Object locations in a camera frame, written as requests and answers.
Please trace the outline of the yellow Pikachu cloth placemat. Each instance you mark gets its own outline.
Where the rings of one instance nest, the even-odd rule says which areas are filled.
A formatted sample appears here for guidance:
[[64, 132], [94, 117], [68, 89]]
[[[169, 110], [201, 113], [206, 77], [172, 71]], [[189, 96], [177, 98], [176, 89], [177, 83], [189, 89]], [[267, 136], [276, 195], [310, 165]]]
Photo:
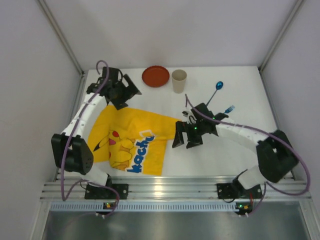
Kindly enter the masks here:
[[94, 162], [108, 162], [113, 169], [160, 176], [167, 142], [175, 138], [178, 119], [141, 109], [102, 110], [87, 144]]

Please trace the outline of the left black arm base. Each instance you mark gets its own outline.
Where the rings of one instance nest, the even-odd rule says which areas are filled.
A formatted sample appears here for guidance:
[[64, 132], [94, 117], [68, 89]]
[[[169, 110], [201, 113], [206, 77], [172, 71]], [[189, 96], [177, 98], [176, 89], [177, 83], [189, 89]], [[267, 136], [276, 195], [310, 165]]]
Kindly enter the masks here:
[[[124, 183], [113, 183], [111, 186], [119, 195], [120, 200], [126, 200], [129, 193], [129, 185]], [[116, 200], [117, 195], [108, 189], [87, 185], [84, 198], [86, 200]]]

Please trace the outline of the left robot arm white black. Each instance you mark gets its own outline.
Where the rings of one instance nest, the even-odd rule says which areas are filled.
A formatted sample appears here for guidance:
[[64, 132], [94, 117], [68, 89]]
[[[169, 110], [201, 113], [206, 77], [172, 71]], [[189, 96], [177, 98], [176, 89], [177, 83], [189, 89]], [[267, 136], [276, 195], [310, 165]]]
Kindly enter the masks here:
[[93, 151], [88, 145], [90, 132], [108, 104], [121, 110], [127, 107], [128, 100], [140, 94], [127, 74], [118, 68], [103, 67], [97, 82], [88, 86], [70, 124], [51, 138], [55, 165], [61, 172], [74, 172], [89, 182], [106, 186], [111, 178], [94, 164]]

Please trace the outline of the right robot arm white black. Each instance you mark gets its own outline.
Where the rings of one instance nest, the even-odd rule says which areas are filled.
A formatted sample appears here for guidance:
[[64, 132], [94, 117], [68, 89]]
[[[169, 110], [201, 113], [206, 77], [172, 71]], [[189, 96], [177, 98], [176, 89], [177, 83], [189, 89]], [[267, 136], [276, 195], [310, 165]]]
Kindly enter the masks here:
[[239, 126], [225, 113], [213, 114], [203, 102], [182, 114], [187, 120], [175, 123], [173, 148], [181, 145], [186, 145], [187, 149], [200, 146], [203, 144], [203, 135], [213, 134], [238, 143], [256, 154], [257, 165], [244, 170], [232, 180], [231, 189], [235, 197], [266, 181], [278, 183], [299, 162], [288, 149], [291, 144], [281, 130], [263, 134]]

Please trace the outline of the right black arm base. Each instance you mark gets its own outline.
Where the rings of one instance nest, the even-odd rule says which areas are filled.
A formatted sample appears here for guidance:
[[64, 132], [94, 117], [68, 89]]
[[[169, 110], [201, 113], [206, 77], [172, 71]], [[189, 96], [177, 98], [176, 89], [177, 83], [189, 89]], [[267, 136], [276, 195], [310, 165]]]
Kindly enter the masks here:
[[262, 197], [262, 189], [260, 185], [256, 185], [250, 189], [244, 189], [240, 192], [233, 189], [231, 183], [217, 183], [217, 194], [221, 200], [232, 200], [232, 199], [260, 199]]

